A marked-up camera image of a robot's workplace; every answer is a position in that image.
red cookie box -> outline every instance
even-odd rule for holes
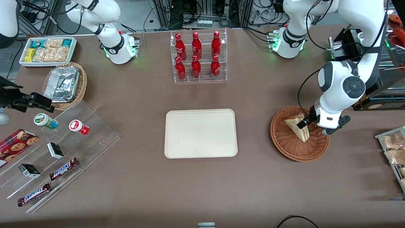
[[[38,136],[24,129],[18,129],[0,142],[0,168],[12,161],[28,147],[38,141]]]

cookie box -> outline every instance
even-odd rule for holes
[[[38,136],[24,129],[18,129],[0,142],[0,168],[38,141]]]
[[[25,56],[29,49],[32,47],[32,44],[35,42],[47,40],[48,38],[54,38],[54,39],[64,39],[64,40],[71,40],[70,46],[69,46],[69,51],[68,51],[68,56],[64,62],[26,62],[25,61]],[[27,40],[27,43],[23,49],[21,58],[20,58],[20,65],[27,67],[27,68],[43,68],[43,67],[54,67],[54,66],[60,66],[62,64],[67,64],[70,63],[70,60],[73,57],[73,53],[75,51],[76,47],[76,39],[74,37],[34,37],[34,38],[29,38]]]

aluminum foil container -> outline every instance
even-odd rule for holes
[[[54,69],[49,75],[44,96],[53,103],[70,103],[75,99],[80,70],[76,67]]]

snickers bar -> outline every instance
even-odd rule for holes
[[[24,204],[28,203],[30,200],[38,197],[39,195],[41,195],[42,193],[47,192],[47,191],[51,191],[51,186],[49,185],[49,183],[46,183],[42,188],[32,192],[28,196],[26,196],[24,198],[20,198],[17,201],[17,204],[18,204],[18,206],[23,206]]]
[[[51,177],[51,181],[55,180],[56,178],[60,177],[64,173],[66,173],[69,169],[73,168],[75,165],[79,164],[77,159],[74,157],[70,162],[66,165],[60,167],[57,171],[53,172],[49,176]]]

small black box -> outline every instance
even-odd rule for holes
[[[51,153],[51,156],[57,159],[63,158],[63,152],[60,149],[59,145],[53,142],[47,144],[48,150]]]
[[[25,177],[37,178],[40,176],[38,170],[31,164],[21,164],[18,168],[23,172]]]

